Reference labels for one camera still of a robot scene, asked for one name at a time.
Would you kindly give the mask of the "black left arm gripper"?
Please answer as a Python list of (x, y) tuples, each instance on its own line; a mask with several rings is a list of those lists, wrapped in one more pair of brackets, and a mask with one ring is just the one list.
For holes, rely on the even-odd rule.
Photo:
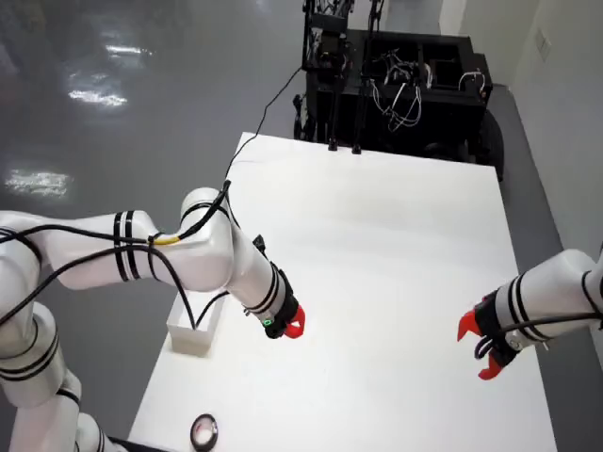
[(264, 326), (265, 334), (270, 339), (277, 339), (283, 335), (290, 339), (297, 339), (303, 335), (305, 325), (305, 311), (294, 295), (286, 295), (280, 311)]

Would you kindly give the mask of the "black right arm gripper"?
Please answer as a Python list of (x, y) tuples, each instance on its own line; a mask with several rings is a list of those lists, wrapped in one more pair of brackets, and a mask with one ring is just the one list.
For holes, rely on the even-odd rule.
[(460, 342), (469, 332), (477, 334), (477, 326), (481, 339), (475, 347), (475, 358), (480, 360), (488, 356), (488, 365), (478, 376), (482, 380), (494, 379), (518, 354), (505, 340), (500, 332), (501, 325), (497, 317), (495, 290), (486, 295), (474, 309), (466, 312), (458, 324), (457, 341)]

